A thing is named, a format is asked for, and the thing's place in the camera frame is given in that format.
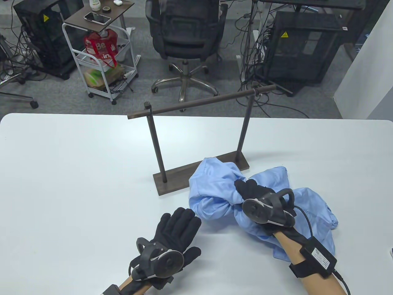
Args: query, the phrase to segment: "light blue shirt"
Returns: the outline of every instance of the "light blue shirt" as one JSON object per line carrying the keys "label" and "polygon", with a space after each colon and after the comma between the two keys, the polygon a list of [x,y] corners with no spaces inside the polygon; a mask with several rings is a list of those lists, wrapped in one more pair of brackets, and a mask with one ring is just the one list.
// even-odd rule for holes
{"label": "light blue shirt", "polygon": [[[263,228],[249,219],[242,211],[243,198],[235,188],[235,180],[246,181],[234,163],[222,163],[217,158],[206,158],[191,176],[189,205],[201,219],[218,219],[233,214],[239,226],[263,242],[273,245],[273,257],[290,261],[280,243],[274,236],[267,236]],[[258,184],[278,192],[290,188],[287,170],[283,166],[268,169],[251,177]],[[331,230],[338,225],[325,201],[309,188],[294,189],[295,205],[302,208],[309,218],[314,236],[333,255],[335,247]],[[296,230],[306,238],[310,230],[303,214],[295,209]]]}

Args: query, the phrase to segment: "white cart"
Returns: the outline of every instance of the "white cart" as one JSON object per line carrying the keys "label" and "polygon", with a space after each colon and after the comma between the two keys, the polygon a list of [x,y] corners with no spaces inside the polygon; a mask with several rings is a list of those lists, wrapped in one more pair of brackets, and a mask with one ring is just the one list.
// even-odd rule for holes
{"label": "white cart", "polygon": [[[68,35],[66,32],[66,26],[70,26],[70,27],[77,28],[79,30],[84,30],[84,31],[88,31],[88,30],[78,27],[78,26],[73,26],[71,24],[66,24],[66,23],[63,23],[63,25],[62,25],[64,36],[67,40],[70,51],[72,52],[72,56],[75,60],[76,66],[78,67],[79,74],[81,75],[83,84],[86,88],[86,91],[87,91],[89,97],[92,98],[93,94],[101,95],[101,96],[109,98],[111,103],[113,105],[115,105],[116,104],[115,99],[121,93],[120,91],[124,90],[124,88],[131,82],[131,80],[134,77],[135,78],[138,77],[138,71],[136,69],[136,66],[141,58],[141,55],[138,54],[136,57],[134,57],[134,52],[132,50],[132,44],[131,44],[131,36],[132,36],[132,32],[135,30],[135,27],[132,27],[131,33],[128,34],[127,31],[121,27],[117,27],[112,24],[108,26],[109,28],[117,29],[117,30],[123,32],[124,35],[127,36],[128,39],[123,39],[123,38],[118,37],[118,46],[121,45],[122,47],[119,49],[119,53],[116,55],[116,57],[123,56],[126,54],[127,50],[130,50],[131,58],[132,58],[132,65],[133,65],[133,66],[127,66],[127,65],[118,63],[119,65],[121,65],[125,69],[126,80],[123,81],[122,83],[118,84],[116,87],[110,89],[108,81],[105,77],[105,72],[110,69],[110,66],[112,66],[112,67],[114,66],[113,61],[111,61],[109,63],[109,65],[110,65],[109,66],[109,65],[105,64],[102,60],[99,60],[98,58],[96,58],[94,55],[88,54],[86,52],[86,49],[84,49],[83,51],[80,51],[80,50],[76,50],[76,49],[72,48],[70,39],[68,38]],[[93,69],[101,72],[102,78],[105,83],[105,88],[106,88],[105,91],[98,90],[98,89],[89,87],[87,85],[86,80],[84,79],[84,76],[83,76],[83,73],[81,70],[81,65],[86,66],[88,68],[93,68]]]}

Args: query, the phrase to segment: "white wall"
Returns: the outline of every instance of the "white wall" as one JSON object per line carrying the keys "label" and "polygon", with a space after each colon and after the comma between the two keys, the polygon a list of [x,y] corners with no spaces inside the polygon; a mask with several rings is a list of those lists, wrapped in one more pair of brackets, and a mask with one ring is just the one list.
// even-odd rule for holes
{"label": "white wall", "polygon": [[[393,120],[393,92],[388,94],[392,87],[393,1],[390,1],[334,94],[334,100],[344,119],[367,119],[373,114],[373,119]],[[388,101],[377,108],[385,99]]]}

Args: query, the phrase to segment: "floor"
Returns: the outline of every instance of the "floor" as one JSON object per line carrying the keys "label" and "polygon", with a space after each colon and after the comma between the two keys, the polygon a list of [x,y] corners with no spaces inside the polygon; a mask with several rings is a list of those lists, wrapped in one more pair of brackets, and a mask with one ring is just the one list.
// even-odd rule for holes
{"label": "floor", "polygon": [[[26,102],[0,97],[0,119],[11,112],[35,112],[35,113],[61,113],[61,114],[129,114],[143,109],[145,101],[151,102],[153,107],[163,107],[178,101],[180,86],[172,88],[160,88],[157,94],[151,93],[151,85],[158,78],[171,77],[174,74],[168,71],[168,61],[162,60],[155,52],[149,33],[149,23],[145,17],[145,1],[135,1],[135,5],[125,14],[127,26],[135,26],[136,31],[133,36],[133,47],[135,53],[142,53],[141,61],[138,65],[139,78],[131,82],[131,90],[127,90],[118,98],[117,105],[111,105],[110,101],[99,96],[89,98],[82,85],[81,78],[77,71],[71,74],[71,78],[63,81],[59,78],[48,76],[45,80],[28,81],[25,85],[11,83],[1,89],[28,96],[33,96],[39,103],[38,109],[31,109]],[[11,0],[0,1],[0,28],[9,27],[11,24]],[[250,11],[250,1],[235,2],[230,8],[225,25],[222,46],[231,42],[238,34],[234,27],[237,18]],[[15,31],[18,32],[20,22],[14,17]],[[0,29],[10,42],[15,42],[11,30]],[[213,83],[221,94],[236,92],[240,86],[239,72],[236,54],[239,53],[241,38],[236,38],[233,45],[221,49],[220,55],[223,58],[221,63],[217,63],[215,58],[208,60],[210,68],[209,78],[200,74],[201,79],[208,79]],[[197,66],[197,61],[191,62],[191,67]],[[285,95],[275,95],[269,93],[269,102],[299,109],[311,118],[341,118],[340,113],[332,99],[332,96],[343,79],[345,73],[351,65],[351,60],[347,56],[343,47],[339,49],[333,60],[323,82],[317,87],[305,87],[295,97],[289,98]],[[211,94],[198,88],[187,90],[187,100],[210,97]],[[304,116],[291,109],[275,106],[264,106],[264,110],[271,117],[278,118],[303,118]],[[175,116],[238,116],[244,115],[245,108],[236,101],[226,101],[222,103],[196,107],[188,109],[185,113],[178,111],[167,115]],[[255,108],[252,116],[266,117],[259,108]]]}

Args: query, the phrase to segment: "hand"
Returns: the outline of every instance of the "hand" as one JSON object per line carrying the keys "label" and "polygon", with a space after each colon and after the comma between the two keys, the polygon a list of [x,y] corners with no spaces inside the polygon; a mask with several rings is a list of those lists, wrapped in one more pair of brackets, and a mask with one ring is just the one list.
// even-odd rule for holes
{"label": "hand", "polygon": [[[258,185],[257,182],[253,179],[249,179],[246,182],[240,179],[236,180],[235,188],[237,192],[242,196],[243,200],[256,199],[268,193],[275,193],[275,191],[271,188]],[[279,200],[283,210],[287,212],[293,212],[293,216],[295,216],[293,208],[290,208],[288,206],[288,203],[285,201],[285,199],[281,197]],[[298,233],[293,227],[283,227],[272,223],[260,224],[260,226],[263,228],[263,230],[268,236],[271,236],[276,232],[282,232],[291,240],[295,240],[302,243],[305,242],[305,237],[303,237],[300,233]]]}
{"label": "hand", "polygon": [[[157,225],[156,234],[151,242],[159,242],[168,249],[176,250],[183,253],[184,264],[182,269],[189,265],[194,259],[201,254],[198,247],[191,247],[187,250],[193,241],[197,231],[201,225],[200,218],[195,216],[191,209],[177,208],[173,215],[165,213]],[[131,267],[139,264],[140,256],[133,259],[129,267],[129,275],[131,275]],[[162,289],[168,282],[167,278],[151,278],[146,280],[156,289]]]}

